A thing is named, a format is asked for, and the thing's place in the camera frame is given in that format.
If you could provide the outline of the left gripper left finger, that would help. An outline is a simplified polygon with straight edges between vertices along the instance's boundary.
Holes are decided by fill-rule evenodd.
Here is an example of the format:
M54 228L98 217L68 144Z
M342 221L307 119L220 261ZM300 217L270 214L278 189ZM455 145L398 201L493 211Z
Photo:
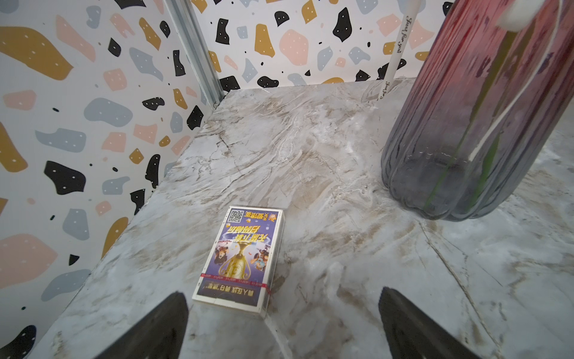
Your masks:
M188 324L185 295L170 294L98 358L178 358Z

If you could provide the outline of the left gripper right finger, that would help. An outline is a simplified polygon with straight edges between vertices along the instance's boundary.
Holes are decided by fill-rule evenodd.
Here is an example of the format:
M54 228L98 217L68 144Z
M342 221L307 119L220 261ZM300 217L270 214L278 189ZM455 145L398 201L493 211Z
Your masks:
M384 287L378 302L393 358L477 358L399 291Z

